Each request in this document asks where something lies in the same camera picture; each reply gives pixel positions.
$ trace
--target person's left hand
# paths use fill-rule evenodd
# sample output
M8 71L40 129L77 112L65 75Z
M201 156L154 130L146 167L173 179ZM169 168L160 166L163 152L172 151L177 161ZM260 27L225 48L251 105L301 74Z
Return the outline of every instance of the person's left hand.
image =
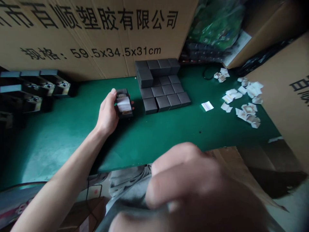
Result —
M111 135L114 132L119 121L118 113L116 112L114 106L116 96L117 92L113 88L100 106L99 118L96 129L107 136Z

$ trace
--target hand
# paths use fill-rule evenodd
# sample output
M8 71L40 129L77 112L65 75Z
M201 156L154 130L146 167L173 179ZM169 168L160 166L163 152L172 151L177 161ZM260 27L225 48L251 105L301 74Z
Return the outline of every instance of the hand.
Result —
M119 213L109 231L266 231L260 200L192 143L153 163L146 203L150 209L168 203L169 213L143 219Z
M119 121L118 113L114 106L116 97L117 92L113 88L100 106L99 118L95 129L106 136L110 136L114 132Z

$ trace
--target brown cardboard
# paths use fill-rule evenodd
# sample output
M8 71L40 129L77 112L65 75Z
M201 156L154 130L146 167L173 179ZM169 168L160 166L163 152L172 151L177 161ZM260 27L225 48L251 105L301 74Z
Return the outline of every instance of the brown cardboard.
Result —
M197 2L4 0L0 66L10 71L59 69L76 81L135 76L135 60L179 57ZM118 30L112 27L114 20Z
M258 52L276 42L298 35L302 30L302 14L299 6L292 0L264 0L258 5L247 9L242 29L250 38L242 44L244 46L227 68L240 67Z
M247 75L259 81L263 107L284 140L309 173L309 33L278 52Z
M94 227L100 224L105 215L107 202L108 199L104 197L91 199L87 201L89 208L85 201L75 203L57 232L79 232L81 225L88 225L89 231L94 231ZM98 219L97 225L89 209Z

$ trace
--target small black box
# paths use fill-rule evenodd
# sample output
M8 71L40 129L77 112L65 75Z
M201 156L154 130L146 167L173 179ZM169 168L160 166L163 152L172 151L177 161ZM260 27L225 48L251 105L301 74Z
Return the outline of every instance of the small black box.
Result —
M178 108L181 106L181 102L177 94L167 95L167 99L171 104L170 110Z
M187 105L190 105L191 104L191 100L188 96L188 94L186 92L183 92L183 93L178 93L178 98L181 102L181 106L187 106Z
M154 81L152 74L149 69L140 69L137 72L137 78L140 81L140 85L142 88L148 88L152 86Z
M140 91L141 91L141 94L142 94L142 99L153 98L154 97L150 87L149 88L140 89Z
M170 79L172 84L180 83L180 80L177 75L169 75L168 78Z
M171 65L168 62L168 59L161 59L158 60L158 63L160 65L160 76L168 76L171 72Z
M170 109L171 104L170 104L169 100L167 99L167 96L161 96L161 97L157 97L155 99L158 103L159 112L167 111L167 110Z
M161 86L151 87L151 90L152 90L152 93L154 94L154 97L164 96L164 92Z
M154 98L143 99L146 114L158 112L158 107Z
M157 60L149 60L147 64L153 77L159 77L161 75L161 68Z
M161 86L161 82L160 82L160 79L158 77L154 78L154 82L153 82L152 86Z
M162 89L163 89L164 95L171 95L175 93L172 85L162 85Z
M174 89L175 93L184 92L183 87L181 86L180 83L172 84L172 86L173 86L173 89Z
M178 63L178 60L175 58L172 58L172 59L168 59L168 62L170 63L170 66L171 66L170 75L177 74L180 69L180 64Z
M168 76L159 77L159 80L161 82L161 85L171 84L170 79L168 78Z

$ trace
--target green tabletop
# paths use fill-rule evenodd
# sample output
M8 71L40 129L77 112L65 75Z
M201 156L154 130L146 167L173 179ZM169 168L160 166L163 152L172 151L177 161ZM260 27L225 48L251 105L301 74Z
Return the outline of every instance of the green tabletop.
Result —
M0 189L49 180L94 128L100 103L112 88L127 88L136 109L134 117L120 121L106 141L92 174L151 163L181 142L190 141L205 151L280 136L261 105L258 129L238 118L234 108L230 113L222 110L225 91L239 88L240 83L233 75L223 83L207 81L202 77L204 68L182 67L178 73L192 105L152 115L145 115L135 77L82 82L75 98L56 100L51 112L31 115L23 130L8 132L11 139L2 155ZM219 70L220 65L210 66L206 76ZM207 101L214 109L205 112L201 103ZM230 106L240 109L248 102L251 99L244 95Z

